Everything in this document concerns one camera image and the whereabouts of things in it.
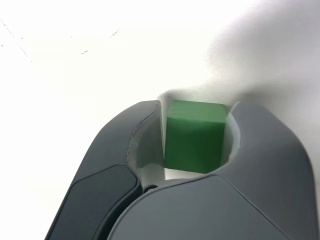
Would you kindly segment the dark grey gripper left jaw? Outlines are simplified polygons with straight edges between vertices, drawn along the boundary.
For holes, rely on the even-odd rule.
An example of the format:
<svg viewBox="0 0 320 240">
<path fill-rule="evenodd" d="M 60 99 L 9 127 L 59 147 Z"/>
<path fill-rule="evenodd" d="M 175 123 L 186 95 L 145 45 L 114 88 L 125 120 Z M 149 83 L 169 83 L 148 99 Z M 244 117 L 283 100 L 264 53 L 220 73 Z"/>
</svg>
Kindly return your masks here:
<svg viewBox="0 0 320 240">
<path fill-rule="evenodd" d="M 105 240 L 121 213 L 165 180 L 161 103 L 142 101 L 110 120 L 88 148 L 46 235 Z"/>
</svg>

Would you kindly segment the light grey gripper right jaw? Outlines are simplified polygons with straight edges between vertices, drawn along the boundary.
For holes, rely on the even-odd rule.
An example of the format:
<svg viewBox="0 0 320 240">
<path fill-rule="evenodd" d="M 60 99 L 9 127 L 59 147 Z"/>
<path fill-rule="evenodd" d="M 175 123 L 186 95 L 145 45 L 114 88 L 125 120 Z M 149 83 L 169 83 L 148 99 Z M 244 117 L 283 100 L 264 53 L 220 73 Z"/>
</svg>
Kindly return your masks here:
<svg viewBox="0 0 320 240">
<path fill-rule="evenodd" d="M 111 240 L 317 240 L 314 174 L 296 135 L 266 108 L 227 115 L 226 163 L 135 200 Z"/>
</svg>

